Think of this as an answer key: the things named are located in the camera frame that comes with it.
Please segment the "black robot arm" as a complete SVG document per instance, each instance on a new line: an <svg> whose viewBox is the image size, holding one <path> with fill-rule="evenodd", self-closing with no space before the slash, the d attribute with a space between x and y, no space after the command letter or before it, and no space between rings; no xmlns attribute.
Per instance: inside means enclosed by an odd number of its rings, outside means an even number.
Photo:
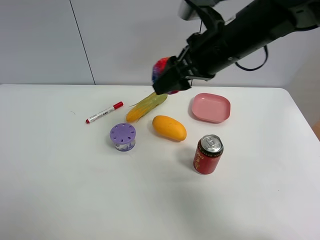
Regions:
<svg viewBox="0 0 320 240"><path fill-rule="evenodd" d="M184 0L179 16L200 18L206 31L195 32L179 56L171 56L153 84L157 95L190 89L189 80L209 81L267 44L293 32L320 26L318 0L254 0L224 21L213 8L217 0Z"/></svg>

